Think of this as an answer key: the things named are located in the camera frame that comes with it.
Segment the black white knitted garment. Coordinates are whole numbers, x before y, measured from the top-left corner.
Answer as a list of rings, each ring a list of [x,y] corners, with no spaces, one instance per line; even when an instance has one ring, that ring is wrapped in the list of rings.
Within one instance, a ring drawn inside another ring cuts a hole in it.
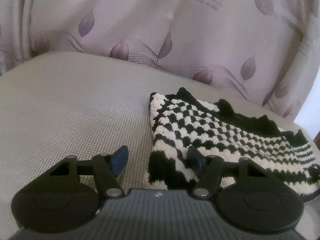
[[[191,190],[209,155],[236,163],[253,160],[297,192],[305,202],[319,195],[319,165],[302,131],[286,131],[266,115],[236,113],[226,100],[197,100],[185,88],[150,96],[153,148],[144,185]]]

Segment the cream woven bed mat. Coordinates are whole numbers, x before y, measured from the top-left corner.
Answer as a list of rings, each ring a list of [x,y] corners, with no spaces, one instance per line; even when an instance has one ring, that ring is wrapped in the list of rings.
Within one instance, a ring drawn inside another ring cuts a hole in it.
[[[149,96],[186,88],[200,100],[227,100],[245,116],[268,116],[283,129],[298,126],[224,91],[125,61],[53,53],[20,64],[1,77],[1,239],[18,233],[14,194],[68,155],[89,159],[129,148],[120,177],[140,188],[152,148]]]

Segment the mauve leaf-print curtain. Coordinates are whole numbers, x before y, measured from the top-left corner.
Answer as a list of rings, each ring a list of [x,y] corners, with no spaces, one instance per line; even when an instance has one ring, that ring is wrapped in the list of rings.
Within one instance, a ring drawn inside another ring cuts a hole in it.
[[[319,66],[319,0],[1,0],[1,73],[50,51],[143,64],[294,120]]]

